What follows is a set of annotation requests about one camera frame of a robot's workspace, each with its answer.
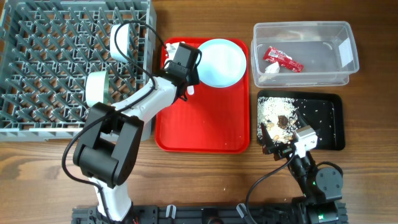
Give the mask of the large light blue plate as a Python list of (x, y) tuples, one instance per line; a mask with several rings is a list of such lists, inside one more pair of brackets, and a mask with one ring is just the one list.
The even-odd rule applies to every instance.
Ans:
[(236, 84), (244, 76), (247, 59), (243, 49), (231, 40), (211, 39), (202, 43), (197, 67), (202, 83), (214, 88), (226, 88)]

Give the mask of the light blue small bowl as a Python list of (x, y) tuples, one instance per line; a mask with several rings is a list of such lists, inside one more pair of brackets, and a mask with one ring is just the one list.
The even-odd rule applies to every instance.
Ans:
[(115, 35), (116, 30), (120, 24), (113, 25), (111, 27), (111, 33), (110, 33), (110, 38), (109, 38), (109, 51), (111, 54), (111, 57), (119, 62), (124, 62), (128, 63), (128, 60), (123, 57), (122, 54), (117, 50), (116, 44), (118, 45), (120, 51), (128, 57), (128, 50), (130, 46), (130, 28), (128, 25), (123, 25), (122, 28), (119, 29), (117, 35)]

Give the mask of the red snack wrapper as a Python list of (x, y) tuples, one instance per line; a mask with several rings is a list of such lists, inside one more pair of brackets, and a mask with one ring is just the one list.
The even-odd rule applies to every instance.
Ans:
[(270, 63), (277, 62), (281, 67), (296, 73), (300, 73), (304, 69), (301, 63), (296, 62), (292, 57), (272, 46), (266, 50), (263, 59)]

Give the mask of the cream plastic fork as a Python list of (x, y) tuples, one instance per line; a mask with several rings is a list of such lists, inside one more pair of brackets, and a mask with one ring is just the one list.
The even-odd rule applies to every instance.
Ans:
[(193, 85), (187, 87), (187, 93), (189, 95), (193, 95), (195, 93), (195, 89), (194, 89)]

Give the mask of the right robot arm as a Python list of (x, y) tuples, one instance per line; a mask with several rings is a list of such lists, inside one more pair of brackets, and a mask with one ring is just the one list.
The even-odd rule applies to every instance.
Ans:
[(301, 197), (290, 203), (265, 205), (261, 216), (263, 223), (344, 223), (342, 199), (343, 171), (328, 161), (316, 163), (310, 153), (318, 143), (316, 131), (308, 124), (299, 111), (297, 121), (302, 124), (293, 133), (293, 139), (277, 144), (271, 138), (266, 125), (261, 123), (262, 151), (273, 154), (275, 160), (285, 159), (282, 166), (288, 168), (298, 183)]

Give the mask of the white napkin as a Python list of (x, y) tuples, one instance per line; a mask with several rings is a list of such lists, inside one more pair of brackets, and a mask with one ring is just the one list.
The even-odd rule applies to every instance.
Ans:
[(265, 69), (265, 74), (275, 74), (275, 73), (279, 73), (280, 71), (280, 65), (278, 62), (274, 62), (272, 64), (270, 64), (269, 66), (266, 67)]

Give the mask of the rice and food scraps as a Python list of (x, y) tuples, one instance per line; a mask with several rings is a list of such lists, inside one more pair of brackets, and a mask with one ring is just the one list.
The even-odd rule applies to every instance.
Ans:
[(261, 123), (267, 127), (274, 144), (287, 143), (293, 140), (296, 125), (297, 108), (290, 98), (268, 98), (257, 103), (257, 141), (262, 142)]

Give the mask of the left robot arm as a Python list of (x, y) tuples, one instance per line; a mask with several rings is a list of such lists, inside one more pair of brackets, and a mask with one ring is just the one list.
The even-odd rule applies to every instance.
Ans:
[(129, 98), (91, 107), (85, 126), (75, 140), (73, 163), (96, 189), (98, 206), (93, 222), (134, 223), (133, 202), (126, 180), (136, 163), (145, 126), (177, 100), (187, 100), (187, 88), (199, 84), (197, 66), (202, 52), (180, 43), (165, 68)]

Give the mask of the green saucer plate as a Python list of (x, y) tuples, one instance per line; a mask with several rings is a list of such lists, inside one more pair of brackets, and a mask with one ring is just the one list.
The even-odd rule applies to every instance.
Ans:
[(88, 75), (85, 88), (86, 104), (89, 107), (96, 103), (108, 103), (109, 73), (108, 71), (92, 72)]

